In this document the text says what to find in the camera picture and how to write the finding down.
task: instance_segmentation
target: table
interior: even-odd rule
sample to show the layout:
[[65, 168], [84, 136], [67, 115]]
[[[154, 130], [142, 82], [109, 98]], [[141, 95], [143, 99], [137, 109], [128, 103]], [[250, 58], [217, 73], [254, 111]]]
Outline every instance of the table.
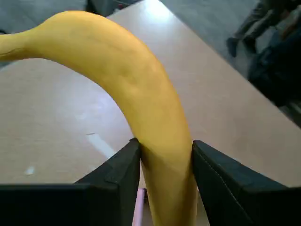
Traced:
[[[284, 185], [301, 185], [300, 129], [162, 3], [145, 0], [109, 18], [162, 62], [194, 139]], [[1, 183], [74, 182], [133, 137], [102, 88], [42, 59], [0, 71], [0, 118]]]

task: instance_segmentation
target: dark trousers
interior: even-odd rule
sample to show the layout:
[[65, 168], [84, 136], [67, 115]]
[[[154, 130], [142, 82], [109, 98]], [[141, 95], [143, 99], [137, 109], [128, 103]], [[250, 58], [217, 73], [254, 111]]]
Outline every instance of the dark trousers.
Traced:
[[250, 15], [236, 31], [234, 37], [242, 39], [254, 23], [260, 20], [260, 23], [250, 34], [250, 37], [254, 39], [261, 36], [270, 26], [277, 25], [281, 21], [281, 14], [284, 11], [285, 0], [278, 2], [278, 4], [275, 4], [275, 2], [274, 4], [271, 4], [270, 0], [260, 0]]

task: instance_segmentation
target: yellow banana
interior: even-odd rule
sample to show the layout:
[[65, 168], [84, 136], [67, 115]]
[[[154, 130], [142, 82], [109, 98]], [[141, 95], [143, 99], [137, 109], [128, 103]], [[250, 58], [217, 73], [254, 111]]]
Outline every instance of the yellow banana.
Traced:
[[106, 90], [143, 146], [154, 225], [195, 225], [189, 128], [164, 68], [140, 40], [102, 16], [68, 11], [31, 30], [0, 35], [0, 60], [24, 58], [58, 62]]

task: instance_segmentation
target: shoe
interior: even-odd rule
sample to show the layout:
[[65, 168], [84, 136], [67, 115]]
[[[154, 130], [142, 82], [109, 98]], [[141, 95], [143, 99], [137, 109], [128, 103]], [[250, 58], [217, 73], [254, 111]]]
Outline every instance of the shoe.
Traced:
[[257, 53], [256, 50], [256, 40], [249, 36], [243, 39], [243, 44], [245, 45], [246, 49], [251, 53]]
[[231, 56], [236, 57], [236, 49], [238, 45], [239, 39], [238, 38], [228, 38], [226, 41], [228, 52]]

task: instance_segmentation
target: pink object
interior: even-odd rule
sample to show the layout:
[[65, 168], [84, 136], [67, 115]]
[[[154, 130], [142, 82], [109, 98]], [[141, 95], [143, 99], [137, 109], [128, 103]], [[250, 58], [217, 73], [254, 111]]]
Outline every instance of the pink object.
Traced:
[[132, 226], [140, 226], [143, 216], [144, 189], [138, 189]]

